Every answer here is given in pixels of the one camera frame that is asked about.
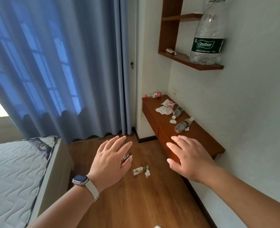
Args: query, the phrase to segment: curtain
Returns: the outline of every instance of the curtain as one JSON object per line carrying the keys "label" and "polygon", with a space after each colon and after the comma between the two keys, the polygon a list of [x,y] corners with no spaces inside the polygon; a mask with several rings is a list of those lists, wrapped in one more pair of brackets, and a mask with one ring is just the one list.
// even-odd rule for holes
{"label": "curtain", "polygon": [[131,134],[127,0],[0,0],[0,103],[25,138]]}

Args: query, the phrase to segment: bed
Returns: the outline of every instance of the bed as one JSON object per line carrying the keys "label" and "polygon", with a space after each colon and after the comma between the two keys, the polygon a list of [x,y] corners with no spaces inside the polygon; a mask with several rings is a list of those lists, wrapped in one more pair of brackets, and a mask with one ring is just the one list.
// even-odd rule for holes
{"label": "bed", "polygon": [[0,227],[32,223],[67,191],[73,166],[55,136],[0,144]]}

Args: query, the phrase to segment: quilted mattress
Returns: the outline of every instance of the quilted mattress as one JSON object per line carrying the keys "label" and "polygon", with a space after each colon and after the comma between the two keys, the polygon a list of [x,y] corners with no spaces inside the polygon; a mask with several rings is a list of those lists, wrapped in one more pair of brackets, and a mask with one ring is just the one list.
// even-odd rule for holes
{"label": "quilted mattress", "polygon": [[28,225],[56,140],[0,144],[0,228]]}

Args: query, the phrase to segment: wall socket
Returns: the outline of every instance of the wall socket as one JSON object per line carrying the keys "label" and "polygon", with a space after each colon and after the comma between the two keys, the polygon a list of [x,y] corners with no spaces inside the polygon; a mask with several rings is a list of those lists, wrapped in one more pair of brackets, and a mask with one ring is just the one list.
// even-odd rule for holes
{"label": "wall socket", "polygon": [[172,94],[177,96],[178,95],[178,91],[176,91],[174,88],[172,88]]}

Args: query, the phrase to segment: smartwatch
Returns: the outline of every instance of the smartwatch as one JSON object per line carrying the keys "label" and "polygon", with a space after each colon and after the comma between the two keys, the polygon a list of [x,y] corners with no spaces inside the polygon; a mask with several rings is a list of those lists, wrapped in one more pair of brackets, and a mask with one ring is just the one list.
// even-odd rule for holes
{"label": "smartwatch", "polygon": [[87,176],[77,175],[73,178],[72,183],[74,185],[86,186],[87,189],[91,192],[94,198],[94,202],[98,199],[99,192],[95,187],[95,185],[91,182],[91,180],[88,179]]}

